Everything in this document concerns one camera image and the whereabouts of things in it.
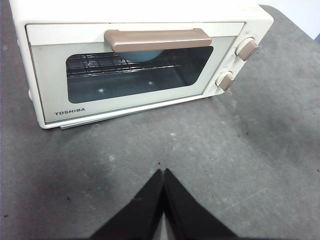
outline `gray table surface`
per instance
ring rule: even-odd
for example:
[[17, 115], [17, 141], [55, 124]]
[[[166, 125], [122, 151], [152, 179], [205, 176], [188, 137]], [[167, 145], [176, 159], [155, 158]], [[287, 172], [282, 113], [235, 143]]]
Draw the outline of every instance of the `gray table surface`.
[[1, 239], [88, 237], [158, 168], [239, 236], [320, 238], [320, 45], [282, 13], [222, 95], [43, 130], [1, 3]]

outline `oven window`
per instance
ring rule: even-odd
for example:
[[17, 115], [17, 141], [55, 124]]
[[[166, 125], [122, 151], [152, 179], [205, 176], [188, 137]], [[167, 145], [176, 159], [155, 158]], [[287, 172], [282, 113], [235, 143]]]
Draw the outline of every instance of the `oven window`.
[[68, 99], [84, 103], [194, 84], [212, 46], [75, 54], [66, 60]]

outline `beige handle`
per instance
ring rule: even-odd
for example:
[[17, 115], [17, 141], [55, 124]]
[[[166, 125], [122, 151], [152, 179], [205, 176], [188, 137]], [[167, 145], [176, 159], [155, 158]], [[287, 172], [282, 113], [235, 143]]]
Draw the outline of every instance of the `beige handle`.
[[104, 41], [114, 52], [206, 47], [211, 38], [201, 29], [164, 31], [107, 30]]

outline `black object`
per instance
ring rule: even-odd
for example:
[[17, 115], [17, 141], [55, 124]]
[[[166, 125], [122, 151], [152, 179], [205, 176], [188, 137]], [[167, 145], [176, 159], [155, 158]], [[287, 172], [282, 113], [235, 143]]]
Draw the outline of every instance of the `black object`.
[[176, 240], [254, 240], [237, 237], [169, 169], [158, 169], [128, 205], [88, 240], [151, 240], [163, 212]]

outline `white toaster oven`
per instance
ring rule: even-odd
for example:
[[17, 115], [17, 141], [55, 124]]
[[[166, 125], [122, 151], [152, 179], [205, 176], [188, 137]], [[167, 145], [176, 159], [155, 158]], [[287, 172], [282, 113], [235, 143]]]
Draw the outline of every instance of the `white toaster oven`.
[[222, 94], [273, 23], [247, 0], [10, 5], [44, 129]]

